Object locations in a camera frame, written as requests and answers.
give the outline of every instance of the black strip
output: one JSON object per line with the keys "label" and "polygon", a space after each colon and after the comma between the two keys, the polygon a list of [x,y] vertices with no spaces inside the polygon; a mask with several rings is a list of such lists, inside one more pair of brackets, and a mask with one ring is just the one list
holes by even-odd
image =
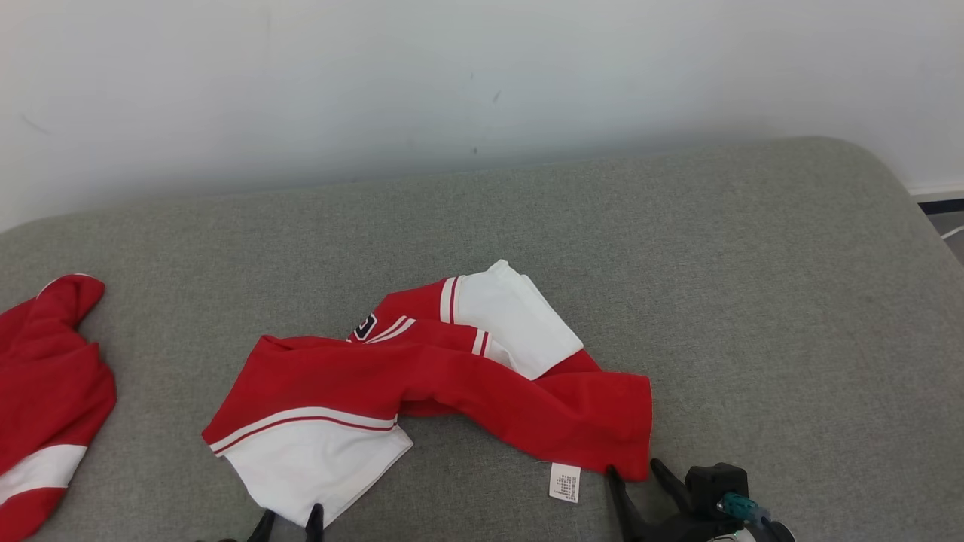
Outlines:
{"label": "black strip", "polygon": [[964,200],[944,200],[942,202],[918,203],[924,214],[941,214],[964,211]]}

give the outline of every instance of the red fabric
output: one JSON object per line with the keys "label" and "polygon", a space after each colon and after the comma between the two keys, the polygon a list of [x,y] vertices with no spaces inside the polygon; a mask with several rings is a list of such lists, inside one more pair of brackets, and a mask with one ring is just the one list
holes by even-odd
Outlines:
{"label": "red fabric", "polygon": [[[67,275],[0,314],[0,480],[42,448],[87,446],[114,408],[114,376],[97,344],[74,331],[103,291],[97,279]],[[20,518],[0,521],[0,540],[18,540],[16,533],[40,527],[53,508],[47,506],[51,493],[44,495],[36,508],[30,499],[0,503],[0,514],[9,517],[15,505]]]}
{"label": "red fabric", "polygon": [[[360,336],[359,330],[362,329],[364,325],[362,324],[348,337],[348,340],[351,342],[371,340],[386,331],[402,316],[408,316],[419,321],[441,322],[442,315],[440,307],[442,291],[446,280],[447,279],[442,279],[430,285],[396,291],[385,296],[385,299],[378,304],[378,307],[376,307],[372,313],[376,323],[372,325],[371,329]],[[553,366],[543,374],[541,378],[567,372],[598,372],[601,370],[596,360],[594,360],[588,352],[579,350],[572,356]]]}
{"label": "red fabric", "polygon": [[281,411],[326,407],[391,420],[435,401],[533,456],[624,477],[648,473],[649,379],[566,373],[530,382],[492,360],[412,342],[262,338],[202,436],[209,445]]}

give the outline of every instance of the baseboard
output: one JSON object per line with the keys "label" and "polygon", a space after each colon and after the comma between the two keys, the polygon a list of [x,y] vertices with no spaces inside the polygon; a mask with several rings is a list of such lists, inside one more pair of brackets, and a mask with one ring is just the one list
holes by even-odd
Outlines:
{"label": "baseboard", "polygon": [[964,182],[955,184],[938,184],[922,188],[908,188],[910,197],[917,203],[942,202],[944,200],[964,199]]}

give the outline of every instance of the red and white jersey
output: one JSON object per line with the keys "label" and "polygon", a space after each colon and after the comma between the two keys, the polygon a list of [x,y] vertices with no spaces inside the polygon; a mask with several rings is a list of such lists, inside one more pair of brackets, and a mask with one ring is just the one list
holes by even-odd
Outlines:
{"label": "red and white jersey", "polygon": [[0,314],[0,542],[40,528],[114,408],[110,368],[74,331],[103,291],[67,275]]}
{"label": "red and white jersey", "polygon": [[327,526],[412,446],[398,414],[440,409],[544,461],[646,477],[646,377],[590,371],[530,381],[473,354],[485,341],[475,328],[397,324],[403,333],[365,344],[260,340],[202,433],[259,505],[303,527],[320,502]]}
{"label": "red and white jersey", "polygon": [[348,340],[372,342],[406,333],[404,317],[480,330],[472,353],[529,380],[550,372],[600,370],[539,289],[504,259],[481,273],[389,294]]}

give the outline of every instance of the red stripe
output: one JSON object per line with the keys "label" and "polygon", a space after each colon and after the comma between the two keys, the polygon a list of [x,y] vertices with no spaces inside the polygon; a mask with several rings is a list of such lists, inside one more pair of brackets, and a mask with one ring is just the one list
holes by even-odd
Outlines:
{"label": "red stripe", "polygon": [[333,421],[333,422],[335,422],[335,423],[337,423],[337,424],[339,424],[339,425],[345,425],[345,426],[348,426],[348,427],[355,427],[355,428],[357,428],[357,429],[367,429],[367,430],[369,430],[369,431],[390,431],[390,430],[394,429],[394,428],[395,428],[395,425],[397,424],[397,423],[393,423],[393,424],[391,425],[391,427],[368,427],[367,425],[358,425],[358,424],[356,424],[356,423],[349,423],[348,421],[336,420],[336,419],[334,419],[334,418],[329,418],[329,417],[327,417],[327,416],[301,416],[301,417],[298,417],[298,418],[289,418],[289,419],[287,419],[287,420],[278,420],[278,421],[275,421],[274,423],[269,423],[269,424],[265,425],[264,427],[259,427],[258,429],[255,429],[255,430],[251,431],[250,433],[245,433],[244,435],[241,435],[240,437],[234,439],[234,441],[232,441],[230,444],[222,447],[221,449],[216,449],[216,450],[214,450],[214,453],[215,453],[215,454],[221,453],[221,452],[225,451],[226,449],[228,449],[228,448],[230,448],[230,447],[238,444],[239,442],[247,439],[248,437],[254,435],[255,433],[260,433],[261,431],[264,431],[265,429],[270,429],[270,428],[272,428],[272,427],[274,427],[274,426],[276,426],[276,425],[281,425],[282,423],[288,423],[288,422],[290,422],[290,421],[303,421],[303,420]]}
{"label": "red stripe", "polygon": [[455,280],[452,281],[452,293],[448,297],[448,323],[450,324],[455,323],[455,286],[458,285],[458,283],[459,278],[456,277]]}

